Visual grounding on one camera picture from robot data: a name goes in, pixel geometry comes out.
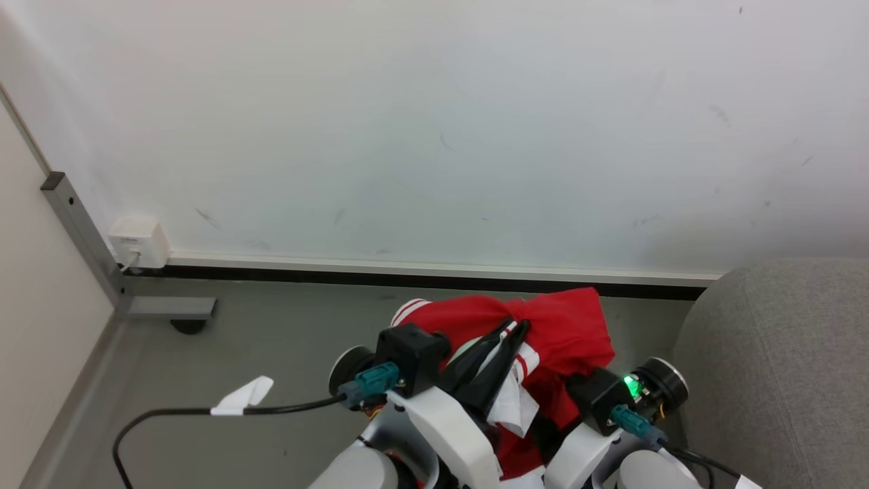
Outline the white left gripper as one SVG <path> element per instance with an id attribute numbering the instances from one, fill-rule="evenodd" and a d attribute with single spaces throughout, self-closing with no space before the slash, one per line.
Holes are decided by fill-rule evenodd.
<path id="1" fill-rule="evenodd" d="M 393 431 L 399 445 L 425 475 L 436 478 L 443 463 L 461 487 L 499 487 L 500 465 L 490 441 L 447 393 L 474 380 L 474 408 L 486 418 L 530 329 L 529 321 L 515 324 L 506 319 L 493 331 L 459 347 L 441 372 L 441 389 L 428 388 L 413 397 L 388 392 L 391 414 L 398 421 Z"/>

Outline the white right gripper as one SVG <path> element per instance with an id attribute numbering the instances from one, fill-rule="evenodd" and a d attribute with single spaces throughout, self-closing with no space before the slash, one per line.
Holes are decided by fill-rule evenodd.
<path id="1" fill-rule="evenodd" d="M 602 483 L 616 471 L 623 431 L 604 436 L 587 424 L 565 437 L 543 474 L 545 488 L 584 488 Z"/>

